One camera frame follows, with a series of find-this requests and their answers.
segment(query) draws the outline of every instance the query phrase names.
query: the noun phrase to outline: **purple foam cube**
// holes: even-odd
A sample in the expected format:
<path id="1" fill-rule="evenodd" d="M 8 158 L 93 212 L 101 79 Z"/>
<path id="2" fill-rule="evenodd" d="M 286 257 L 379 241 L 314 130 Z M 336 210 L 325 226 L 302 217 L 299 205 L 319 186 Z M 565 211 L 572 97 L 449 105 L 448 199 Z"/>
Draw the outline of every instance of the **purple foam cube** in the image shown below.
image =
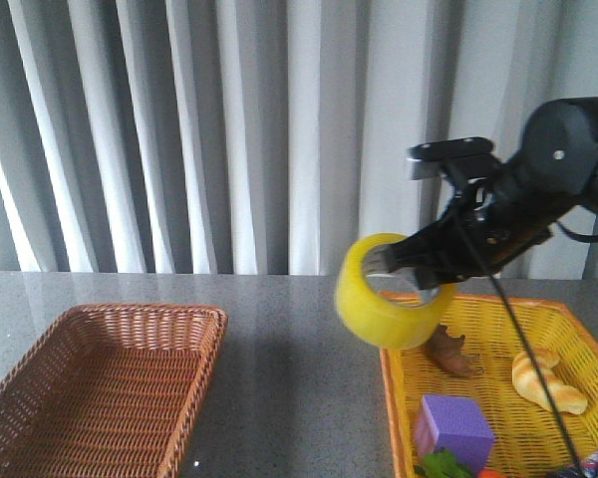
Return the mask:
<path id="1" fill-rule="evenodd" d="M 495 436 L 471 398 L 423 395 L 414 438 L 419 458 L 445 448 L 477 474 L 487 463 Z"/>

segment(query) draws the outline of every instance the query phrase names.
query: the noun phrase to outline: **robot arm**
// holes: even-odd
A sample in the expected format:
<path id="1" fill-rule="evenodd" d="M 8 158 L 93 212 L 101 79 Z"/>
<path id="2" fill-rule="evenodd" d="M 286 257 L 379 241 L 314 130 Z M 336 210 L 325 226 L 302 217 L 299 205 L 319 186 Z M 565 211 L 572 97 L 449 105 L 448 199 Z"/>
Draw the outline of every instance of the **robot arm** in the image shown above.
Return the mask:
<path id="1" fill-rule="evenodd" d="M 419 288 L 484 275 L 550 237 L 548 226 L 575 205 L 598 214 L 598 98 L 557 100 L 531 116 L 518 152 L 505 164 L 481 137 L 416 146 L 413 178 L 442 173 L 454 195 L 439 220 L 369 255 L 370 269 L 414 269 Z"/>

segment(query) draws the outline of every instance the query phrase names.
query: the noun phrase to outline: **table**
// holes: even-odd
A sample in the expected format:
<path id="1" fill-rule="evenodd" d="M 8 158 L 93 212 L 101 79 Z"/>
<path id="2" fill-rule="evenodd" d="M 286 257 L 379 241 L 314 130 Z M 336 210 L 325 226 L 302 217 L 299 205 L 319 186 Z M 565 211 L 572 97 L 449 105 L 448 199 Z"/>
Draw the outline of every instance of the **table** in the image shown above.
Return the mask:
<path id="1" fill-rule="evenodd" d="M 598 340 L 598 281 L 504 280 L 565 303 Z M 0 380 L 63 311 L 201 303 L 230 317 L 182 477 L 394 476 L 377 349 L 333 308 L 334 277 L 0 272 Z M 459 286 L 492 294 L 472 279 Z"/>

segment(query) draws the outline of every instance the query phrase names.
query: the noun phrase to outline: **tape roll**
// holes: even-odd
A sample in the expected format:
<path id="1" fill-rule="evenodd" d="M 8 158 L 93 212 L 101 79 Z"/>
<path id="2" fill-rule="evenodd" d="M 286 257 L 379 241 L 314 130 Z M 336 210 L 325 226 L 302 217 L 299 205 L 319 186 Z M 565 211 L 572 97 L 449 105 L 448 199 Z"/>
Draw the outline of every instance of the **tape roll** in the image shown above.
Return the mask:
<path id="1" fill-rule="evenodd" d="M 427 341 L 455 293 L 454 284 L 443 284 L 430 302 L 403 305 L 382 297 L 370 286 L 363 269 L 368 252 L 405 238 L 381 233 L 353 244 L 335 293 L 337 313 L 346 327 L 363 341 L 383 349 L 411 349 Z"/>

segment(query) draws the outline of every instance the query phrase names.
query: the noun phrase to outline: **curtain fold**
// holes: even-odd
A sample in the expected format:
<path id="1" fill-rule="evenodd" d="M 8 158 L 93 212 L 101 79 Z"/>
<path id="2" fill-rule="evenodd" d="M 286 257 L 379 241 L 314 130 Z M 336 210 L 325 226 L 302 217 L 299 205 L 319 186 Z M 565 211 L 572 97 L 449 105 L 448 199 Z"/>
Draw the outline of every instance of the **curtain fold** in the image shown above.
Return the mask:
<path id="1" fill-rule="evenodd" d="M 586 96 L 598 1 L 0 0 L 0 270 L 336 274 L 443 211 L 408 147 L 507 160 Z M 554 231 L 502 275 L 598 277 L 598 244 Z"/>

